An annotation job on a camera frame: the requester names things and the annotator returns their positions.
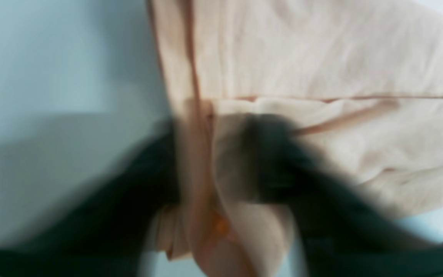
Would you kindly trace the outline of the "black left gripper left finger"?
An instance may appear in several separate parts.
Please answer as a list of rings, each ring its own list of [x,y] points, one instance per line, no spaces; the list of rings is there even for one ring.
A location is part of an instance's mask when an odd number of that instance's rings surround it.
[[[56,223],[0,248],[0,277],[143,277],[154,220],[179,203],[171,120]]]

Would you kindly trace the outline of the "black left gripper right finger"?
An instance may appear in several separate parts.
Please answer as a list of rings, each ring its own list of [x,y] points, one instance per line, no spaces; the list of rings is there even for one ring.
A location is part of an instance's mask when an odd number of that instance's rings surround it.
[[[443,245],[402,229],[324,172],[275,115],[251,115],[243,132],[260,203],[288,207],[310,277],[443,277]]]

